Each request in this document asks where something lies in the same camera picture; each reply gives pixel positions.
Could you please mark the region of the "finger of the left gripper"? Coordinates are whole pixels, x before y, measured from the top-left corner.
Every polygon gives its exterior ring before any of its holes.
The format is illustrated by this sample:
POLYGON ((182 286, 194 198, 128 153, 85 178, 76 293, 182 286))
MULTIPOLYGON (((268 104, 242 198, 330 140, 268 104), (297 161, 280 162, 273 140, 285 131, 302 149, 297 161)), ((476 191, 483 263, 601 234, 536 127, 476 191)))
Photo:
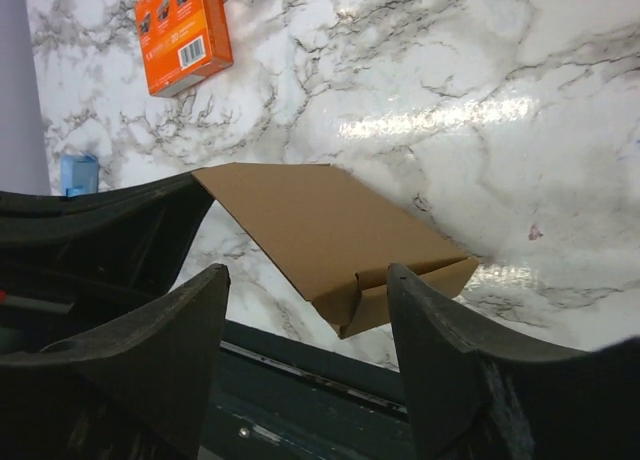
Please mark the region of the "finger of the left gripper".
POLYGON ((26 297, 167 293, 214 199, 190 173, 75 197, 1 195, 1 288, 26 297))

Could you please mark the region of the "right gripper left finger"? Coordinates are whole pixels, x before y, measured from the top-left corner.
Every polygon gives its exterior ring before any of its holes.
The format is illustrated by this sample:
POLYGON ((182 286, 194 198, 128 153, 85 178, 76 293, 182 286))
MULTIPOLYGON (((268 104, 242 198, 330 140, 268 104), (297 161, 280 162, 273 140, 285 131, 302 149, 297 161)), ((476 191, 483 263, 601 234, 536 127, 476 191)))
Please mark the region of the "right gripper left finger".
POLYGON ((2 458, 196 458, 229 287, 213 264, 94 329, 3 355, 2 458))

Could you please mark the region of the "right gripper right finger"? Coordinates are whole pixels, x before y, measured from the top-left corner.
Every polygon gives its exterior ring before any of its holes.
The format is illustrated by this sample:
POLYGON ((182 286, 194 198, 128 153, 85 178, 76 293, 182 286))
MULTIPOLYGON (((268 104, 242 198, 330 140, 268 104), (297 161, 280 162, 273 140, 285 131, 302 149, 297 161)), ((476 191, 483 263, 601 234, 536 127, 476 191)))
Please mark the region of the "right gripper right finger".
POLYGON ((420 459, 635 459, 639 341, 565 348, 502 326, 393 264, 387 297, 420 459))

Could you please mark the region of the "brown cardboard box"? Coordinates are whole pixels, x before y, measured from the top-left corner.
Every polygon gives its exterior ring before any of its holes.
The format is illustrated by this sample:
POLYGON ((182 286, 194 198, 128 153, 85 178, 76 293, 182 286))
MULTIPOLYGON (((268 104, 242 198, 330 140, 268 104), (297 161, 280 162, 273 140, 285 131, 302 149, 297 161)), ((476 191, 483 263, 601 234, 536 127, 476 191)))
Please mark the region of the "brown cardboard box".
POLYGON ((345 339, 389 323, 387 271, 402 264, 448 298, 476 258, 344 170, 228 163, 196 180, 345 339))

